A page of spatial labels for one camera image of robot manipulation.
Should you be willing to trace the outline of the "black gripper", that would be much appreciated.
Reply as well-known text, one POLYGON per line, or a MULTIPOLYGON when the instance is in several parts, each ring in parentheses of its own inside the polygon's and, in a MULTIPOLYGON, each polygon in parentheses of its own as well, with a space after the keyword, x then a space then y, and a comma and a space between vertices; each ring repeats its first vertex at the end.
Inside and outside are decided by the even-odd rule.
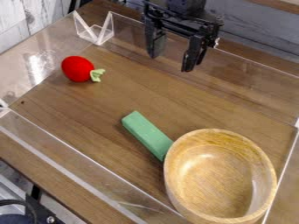
POLYGON ((206 11, 206 3, 207 0, 144 0, 144 37, 150 57, 155 59, 164 51, 164 30, 191 37, 182 60, 183 72, 191 72, 202 63, 207 46, 216 47, 224 25, 223 19, 206 11))

